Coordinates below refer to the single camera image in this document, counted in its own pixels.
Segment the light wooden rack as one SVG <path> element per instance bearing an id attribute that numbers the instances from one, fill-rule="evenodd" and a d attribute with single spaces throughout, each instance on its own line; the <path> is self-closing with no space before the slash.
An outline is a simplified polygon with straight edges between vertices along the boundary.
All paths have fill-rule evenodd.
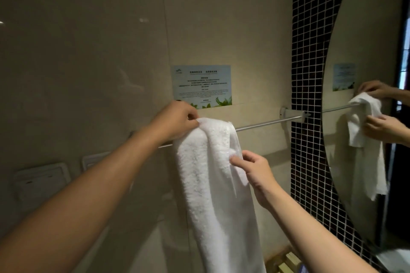
<path id="1" fill-rule="evenodd" d="M 278 273 L 300 273 L 303 262 L 292 251 L 288 252 L 278 265 Z"/>

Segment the small white wall socket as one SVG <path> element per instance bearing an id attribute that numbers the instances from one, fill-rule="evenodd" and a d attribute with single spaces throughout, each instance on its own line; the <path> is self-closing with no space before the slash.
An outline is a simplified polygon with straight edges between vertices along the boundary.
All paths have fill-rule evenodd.
<path id="1" fill-rule="evenodd" d="M 82 172 L 85 172 L 88 168 L 92 167 L 96 163 L 100 162 L 106 156 L 108 156 L 111 152 L 101 152 L 93 155 L 83 156 L 81 160 L 82 164 Z"/>

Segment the person's left hand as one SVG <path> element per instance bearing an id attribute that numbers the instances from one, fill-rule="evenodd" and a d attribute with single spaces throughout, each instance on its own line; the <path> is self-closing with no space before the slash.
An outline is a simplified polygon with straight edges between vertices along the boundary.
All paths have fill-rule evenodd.
<path id="1" fill-rule="evenodd" d="M 174 100 L 164 107 L 148 126 L 148 137 L 157 144 L 182 137 L 191 130 L 183 130 L 180 113 L 181 100 Z"/>

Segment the person's right forearm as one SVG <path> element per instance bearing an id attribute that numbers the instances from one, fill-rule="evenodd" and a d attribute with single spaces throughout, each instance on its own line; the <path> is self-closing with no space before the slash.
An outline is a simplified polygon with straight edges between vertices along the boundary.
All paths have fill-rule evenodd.
<path id="1" fill-rule="evenodd" d="M 257 198 L 275 218 L 310 273 L 378 273 L 307 213 L 278 184 L 255 185 Z"/>

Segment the white sink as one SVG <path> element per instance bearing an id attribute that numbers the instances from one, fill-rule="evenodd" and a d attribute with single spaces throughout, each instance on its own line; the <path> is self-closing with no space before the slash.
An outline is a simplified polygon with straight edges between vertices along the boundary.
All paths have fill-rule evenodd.
<path id="1" fill-rule="evenodd" d="M 410 273 L 410 249 L 390 249 L 376 254 L 390 273 Z"/>

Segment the person's left forearm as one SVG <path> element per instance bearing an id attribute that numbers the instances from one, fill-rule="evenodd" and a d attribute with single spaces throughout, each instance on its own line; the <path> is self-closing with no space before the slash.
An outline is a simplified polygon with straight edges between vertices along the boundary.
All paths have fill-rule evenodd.
<path id="1" fill-rule="evenodd" d="M 70 273 L 142 164 L 170 137 L 146 127 L 28 215 L 0 242 L 0 273 Z"/>

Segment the round wall mirror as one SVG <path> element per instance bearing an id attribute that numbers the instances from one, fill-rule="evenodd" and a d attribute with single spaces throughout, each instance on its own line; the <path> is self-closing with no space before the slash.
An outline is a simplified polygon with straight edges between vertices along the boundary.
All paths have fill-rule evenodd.
<path id="1" fill-rule="evenodd" d="M 410 147 L 365 137 L 366 115 L 410 129 L 410 106 L 386 97 L 375 111 L 351 99 L 379 80 L 410 90 L 410 0 L 342 0 L 326 57 L 322 129 L 327 163 L 361 238 L 378 253 L 410 250 Z"/>

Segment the white towel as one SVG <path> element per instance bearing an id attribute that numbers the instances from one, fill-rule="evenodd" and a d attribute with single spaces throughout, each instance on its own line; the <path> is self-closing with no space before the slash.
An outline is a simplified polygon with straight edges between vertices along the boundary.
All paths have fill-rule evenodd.
<path id="1" fill-rule="evenodd" d="M 230 163 L 242 149 L 230 122 L 199 118 L 175 140 L 177 169 L 206 273 L 266 273 L 250 184 Z"/>

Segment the metal towel rail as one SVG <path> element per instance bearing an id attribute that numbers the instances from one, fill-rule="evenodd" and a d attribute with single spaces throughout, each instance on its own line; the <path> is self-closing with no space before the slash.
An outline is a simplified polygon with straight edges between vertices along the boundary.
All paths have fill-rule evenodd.
<path id="1" fill-rule="evenodd" d="M 187 132 L 182 137 L 175 140 L 168 141 L 163 144 L 155 144 L 154 148 L 172 146 L 174 142 L 176 142 L 177 147 L 182 147 L 182 144 L 189 143 L 191 143 L 192 146 L 202 146 L 203 138 L 206 137 L 209 145 L 211 145 L 213 148 L 240 149 L 237 137 L 238 131 L 246 131 L 288 121 L 299 121 L 302 123 L 309 116 L 309 114 L 303 111 L 294 110 L 293 112 L 296 113 L 296 115 L 286 116 L 278 120 L 249 125 L 246 127 L 240 127 L 239 129 L 235 129 L 230 122 L 209 118 L 199 118 L 199 126 L 197 128 Z"/>

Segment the person's right hand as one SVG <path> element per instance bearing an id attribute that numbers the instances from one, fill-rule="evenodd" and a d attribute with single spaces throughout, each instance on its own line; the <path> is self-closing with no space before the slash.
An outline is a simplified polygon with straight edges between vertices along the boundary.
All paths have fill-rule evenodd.
<path id="1" fill-rule="evenodd" d="M 252 171 L 244 172 L 253 187 L 259 204 L 272 212 L 273 198 L 277 191 L 282 190 L 282 188 L 274 178 L 269 162 L 263 156 L 246 150 L 242 151 L 242 157 L 240 158 L 254 163 Z"/>

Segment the notice sticker with leaf print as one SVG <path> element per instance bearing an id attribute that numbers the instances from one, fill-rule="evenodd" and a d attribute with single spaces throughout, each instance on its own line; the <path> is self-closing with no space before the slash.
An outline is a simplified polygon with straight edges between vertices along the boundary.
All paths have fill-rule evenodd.
<path id="1" fill-rule="evenodd" d="M 230 65 L 175 65 L 171 67 L 173 98 L 196 109 L 230 106 Z"/>

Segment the large white wall socket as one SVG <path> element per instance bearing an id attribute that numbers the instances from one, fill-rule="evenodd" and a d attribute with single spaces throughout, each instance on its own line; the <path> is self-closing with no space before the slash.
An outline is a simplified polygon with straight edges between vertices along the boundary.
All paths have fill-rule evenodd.
<path id="1" fill-rule="evenodd" d="M 22 213 L 37 209 L 71 182 L 65 163 L 19 170 L 13 175 L 13 190 Z"/>

